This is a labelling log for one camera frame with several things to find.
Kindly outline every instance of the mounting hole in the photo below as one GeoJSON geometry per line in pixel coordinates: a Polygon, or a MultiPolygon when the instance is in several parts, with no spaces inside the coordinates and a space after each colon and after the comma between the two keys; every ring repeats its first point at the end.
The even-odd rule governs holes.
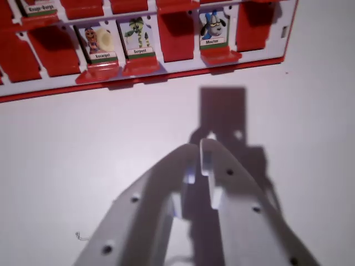
{"type": "Polygon", "coordinates": [[[254,206],[252,209],[253,209],[253,211],[256,212],[256,213],[260,213],[260,212],[261,212],[261,208],[260,208],[260,207],[254,206]]]}
{"type": "Polygon", "coordinates": [[[132,203],[136,203],[140,200],[140,196],[138,194],[134,194],[131,198],[132,203]]]}
{"type": "Polygon", "coordinates": [[[234,171],[232,169],[227,169],[227,175],[232,176],[234,174],[234,171]]]}
{"type": "Polygon", "coordinates": [[[104,247],[101,250],[102,255],[108,255],[112,252],[112,246],[111,245],[104,245],[104,247]]]}
{"type": "Polygon", "coordinates": [[[298,265],[298,259],[296,259],[294,257],[290,258],[290,264],[291,265],[298,265]]]}

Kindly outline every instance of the white table surface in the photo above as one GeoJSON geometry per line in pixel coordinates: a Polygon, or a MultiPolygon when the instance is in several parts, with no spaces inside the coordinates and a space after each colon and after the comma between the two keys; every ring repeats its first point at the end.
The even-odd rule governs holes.
{"type": "MultiPolygon", "coordinates": [[[[280,65],[0,104],[0,265],[72,265],[86,244],[75,232],[90,236],[190,140],[209,86],[244,90],[246,144],[263,150],[282,215],[319,263],[354,266],[354,11],[301,0],[280,65]]],[[[191,253],[185,230],[173,228],[169,254],[191,253]]]]}

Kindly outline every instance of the character card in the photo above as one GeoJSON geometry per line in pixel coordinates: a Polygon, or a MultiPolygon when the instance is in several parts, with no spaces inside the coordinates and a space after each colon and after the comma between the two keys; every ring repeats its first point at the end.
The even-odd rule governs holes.
{"type": "Polygon", "coordinates": [[[128,59],[154,57],[153,31],[142,17],[119,23],[121,41],[128,59]]]}
{"type": "Polygon", "coordinates": [[[53,0],[16,0],[16,2],[28,17],[49,15],[57,12],[53,0]]]}
{"type": "Polygon", "coordinates": [[[228,45],[229,18],[223,8],[200,13],[200,49],[224,47],[228,45]]]}
{"type": "Polygon", "coordinates": [[[75,30],[89,64],[118,60],[111,33],[99,23],[78,25],[75,30]]]}

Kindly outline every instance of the blue dog ear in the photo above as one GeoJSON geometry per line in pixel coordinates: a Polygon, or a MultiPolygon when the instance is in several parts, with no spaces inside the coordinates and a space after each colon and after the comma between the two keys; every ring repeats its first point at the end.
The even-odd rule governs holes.
{"type": "Polygon", "coordinates": [[[209,24],[210,21],[211,21],[211,15],[210,15],[210,13],[206,13],[206,14],[205,14],[205,17],[206,17],[206,20],[207,20],[207,24],[209,24]]]}

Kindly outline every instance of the character name label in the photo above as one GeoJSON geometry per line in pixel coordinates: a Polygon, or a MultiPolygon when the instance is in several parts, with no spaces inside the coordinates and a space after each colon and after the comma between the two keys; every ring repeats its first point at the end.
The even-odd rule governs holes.
{"type": "Polygon", "coordinates": [[[91,60],[117,57],[115,52],[89,54],[91,60]]]}
{"type": "Polygon", "coordinates": [[[146,53],[152,53],[154,52],[152,47],[144,47],[144,48],[138,48],[138,49],[129,49],[127,50],[128,55],[135,55],[135,54],[146,54],[146,53]]]}
{"type": "Polygon", "coordinates": [[[27,14],[39,13],[39,12],[45,12],[45,11],[51,11],[51,10],[56,10],[54,3],[38,4],[38,5],[26,7],[27,14]]]}
{"type": "Polygon", "coordinates": [[[221,38],[211,38],[208,40],[201,40],[200,44],[201,45],[211,45],[211,44],[224,43],[224,42],[226,42],[225,38],[221,37],[221,38]]]}

